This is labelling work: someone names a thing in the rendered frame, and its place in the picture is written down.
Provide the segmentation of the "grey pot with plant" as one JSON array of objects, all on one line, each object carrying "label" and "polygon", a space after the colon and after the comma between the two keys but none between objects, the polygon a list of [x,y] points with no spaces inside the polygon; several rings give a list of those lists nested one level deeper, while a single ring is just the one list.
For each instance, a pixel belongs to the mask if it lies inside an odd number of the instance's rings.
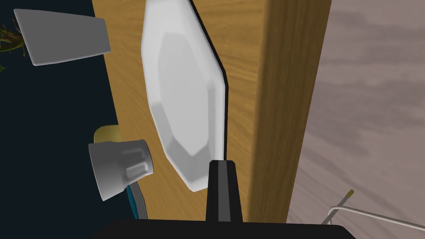
[{"label": "grey pot with plant", "polygon": [[111,50],[102,18],[20,8],[14,14],[18,34],[0,29],[0,52],[27,48],[34,66],[84,59]]}]

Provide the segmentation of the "wooden table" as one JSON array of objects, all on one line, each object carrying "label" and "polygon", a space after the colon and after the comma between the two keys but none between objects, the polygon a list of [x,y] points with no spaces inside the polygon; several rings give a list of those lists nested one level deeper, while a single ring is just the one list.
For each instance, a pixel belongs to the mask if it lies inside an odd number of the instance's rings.
[{"label": "wooden table", "polygon": [[[227,73],[227,158],[244,221],[285,223],[332,0],[193,0]],[[146,0],[92,0],[122,139],[145,139],[154,173],[139,181],[149,219],[203,220],[150,116],[140,52]]]}]

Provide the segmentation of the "teal and grey flat object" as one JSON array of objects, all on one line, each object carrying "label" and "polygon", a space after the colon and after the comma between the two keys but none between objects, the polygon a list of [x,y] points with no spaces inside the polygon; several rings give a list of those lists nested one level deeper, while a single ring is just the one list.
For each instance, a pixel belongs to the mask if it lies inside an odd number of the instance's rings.
[{"label": "teal and grey flat object", "polygon": [[135,219],[148,219],[145,200],[138,182],[128,185],[126,192]]}]

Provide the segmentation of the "thin grey metal rod frame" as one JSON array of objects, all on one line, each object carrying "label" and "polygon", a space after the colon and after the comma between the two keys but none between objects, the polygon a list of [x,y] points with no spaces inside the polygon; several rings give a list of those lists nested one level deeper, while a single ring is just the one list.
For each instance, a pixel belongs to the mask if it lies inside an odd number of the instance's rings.
[{"label": "thin grey metal rod frame", "polygon": [[374,218],[374,219],[378,219],[378,220],[382,220],[386,222],[391,222],[394,224],[402,225],[405,227],[409,227],[409,228],[413,228],[413,229],[417,229],[419,231],[425,232],[425,226],[423,225],[419,225],[419,224],[415,224],[415,223],[411,223],[411,222],[407,222],[407,221],[403,221],[403,220],[399,220],[399,219],[395,219],[395,218],[391,218],[391,217],[387,217],[387,216],[383,216],[379,214],[374,214],[372,212],[344,206],[344,204],[352,197],[353,194],[354,194],[354,190],[349,190],[348,193],[342,198],[342,200],[336,206],[333,206],[328,210],[328,215],[321,224],[332,225],[332,218],[336,215],[336,213],[339,210],[344,210],[348,212],[353,212],[355,214],[367,216],[370,218]]}]

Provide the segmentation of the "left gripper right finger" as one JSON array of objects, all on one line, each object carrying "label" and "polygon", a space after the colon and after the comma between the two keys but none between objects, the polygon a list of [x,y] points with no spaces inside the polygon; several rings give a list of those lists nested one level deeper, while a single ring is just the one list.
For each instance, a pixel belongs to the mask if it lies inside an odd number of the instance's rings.
[{"label": "left gripper right finger", "polygon": [[225,160],[227,170],[228,203],[231,222],[243,222],[235,163]]}]

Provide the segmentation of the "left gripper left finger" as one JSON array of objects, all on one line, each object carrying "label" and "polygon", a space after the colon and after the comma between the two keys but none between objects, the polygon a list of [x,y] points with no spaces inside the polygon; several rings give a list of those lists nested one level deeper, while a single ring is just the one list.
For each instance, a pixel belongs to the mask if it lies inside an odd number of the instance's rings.
[{"label": "left gripper left finger", "polygon": [[223,160],[212,160],[208,172],[208,193],[205,220],[207,222],[218,222],[220,215],[219,179],[220,165]]}]

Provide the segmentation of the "grey mug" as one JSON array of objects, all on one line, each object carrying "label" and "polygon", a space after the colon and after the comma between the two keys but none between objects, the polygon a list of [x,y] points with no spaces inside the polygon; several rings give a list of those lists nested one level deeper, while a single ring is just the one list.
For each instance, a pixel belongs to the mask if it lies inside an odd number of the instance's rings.
[{"label": "grey mug", "polygon": [[92,143],[88,148],[102,201],[154,171],[149,148],[143,139]]}]

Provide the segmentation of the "yellow round object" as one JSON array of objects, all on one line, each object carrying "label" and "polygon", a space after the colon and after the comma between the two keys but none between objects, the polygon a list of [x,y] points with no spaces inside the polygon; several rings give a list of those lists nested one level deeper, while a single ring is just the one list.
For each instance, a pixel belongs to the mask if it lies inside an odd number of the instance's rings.
[{"label": "yellow round object", "polygon": [[94,136],[93,136],[94,143],[100,143],[100,142],[106,142],[106,141],[112,141],[112,142],[121,141],[121,133],[120,133],[119,125],[115,124],[115,125],[102,126],[94,132]]}]

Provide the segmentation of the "white octagonal plate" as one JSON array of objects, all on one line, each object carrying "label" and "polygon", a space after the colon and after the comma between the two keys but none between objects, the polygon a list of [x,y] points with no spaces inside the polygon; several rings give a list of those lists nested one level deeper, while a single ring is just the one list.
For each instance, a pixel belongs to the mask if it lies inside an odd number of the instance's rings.
[{"label": "white octagonal plate", "polygon": [[225,158],[227,89],[193,0],[146,0],[141,56],[164,153],[189,190],[205,189]]}]

